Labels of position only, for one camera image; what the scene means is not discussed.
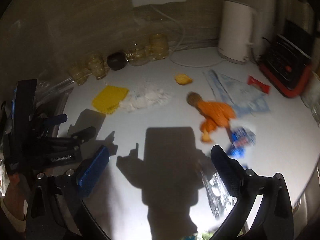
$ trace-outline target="power cord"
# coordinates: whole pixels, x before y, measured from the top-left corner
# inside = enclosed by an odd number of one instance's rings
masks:
[[[269,41],[267,38],[262,37],[263,40],[266,40],[267,42],[269,42],[271,44],[271,41]]]
[[[169,55],[169,59],[170,59],[173,63],[175,63],[175,64],[177,64],[177,65],[180,65],[180,66],[183,66],[183,67],[196,67],[196,68],[198,68],[198,67],[211,67],[211,66],[220,64],[222,61],[225,60],[225,59],[222,59],[222,60],[220,60],[220,61],[218,61],[218,62],[215,62],[215,63],[212,63],[212,64],[210,64],[210,65],[185,65],[185,64],[182,64],[182,63],[180,63],[180,62],[174,61],[174,60],[172,59],[172,55],[174,54],[174,52],[177,50],[177,48],[180,46],[180,44],[181,44],[182,41],[184,40],[184,38],[185,38],[185,36],[186,36],[186,29],[185,29],[185,27],[184,27],[179,21],[177,21],[177,20],[173,19],[172,17],[166,15],[166,14],[163,13],[162,11],[158,10],[157,8],[155,8],[153,5],[150,4],[150,7],[151,7],[153,10],[155,10],[157,13],[159,13],[159,14],[161,14],[162,16],[168,18],[169,20],[175,22],[175,23],[182,29],[182,36],[181,36],[179,42],[177,43],[177,45],[173,48],[173,50],[171,51],[171,53],[170,53],[170,55]]]
[[[252,55],[252,58],[253,58],[254,62],[255,62],[257,65],[259,65],[259,63],[258,63],[257,60],[256,60],[256,57],[254,56],[253,48],[252,48],[252,47],[251,47],[251,55]]]

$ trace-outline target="orange cloth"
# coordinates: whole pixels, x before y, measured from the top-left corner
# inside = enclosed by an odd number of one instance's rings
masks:
[[[229,119],[236,118],[232,107],[226,103],[199,101],[198,108],[220,127],[229,127]]]
[[[211,118],[205,119],[205,121],[201,124],[200,130],[202,132],[207,131],[208,133],[216,130],[217,124]]]

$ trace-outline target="blue gripper pad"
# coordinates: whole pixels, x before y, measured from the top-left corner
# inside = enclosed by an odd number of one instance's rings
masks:
[[[90,195],[94,185],[107,166],[109,157],[110,154],[108,148],[101,146],[92,158],[89,166],[77,176],[76,182],[78,184],[78,192],[80,197],[83,198]]]

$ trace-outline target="flour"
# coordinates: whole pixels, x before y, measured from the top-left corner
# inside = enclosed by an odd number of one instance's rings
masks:
[[[153,85],[144,85],[130,91],[127,97],[119,103],[119,106],[128,112],[132,112],[152,105],[166,104],[170,98],[171,96],[165,93],[163,89],[157,89]]]

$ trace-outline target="red snack wrapper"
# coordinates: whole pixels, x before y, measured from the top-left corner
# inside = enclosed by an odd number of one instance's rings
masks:
[[[247,84],[254,86],[256,89],[259,89],[260,91],[266,94],[269,94],[270,86],[263,84],[262,82],[256,80],[252,76],[249,76]]]

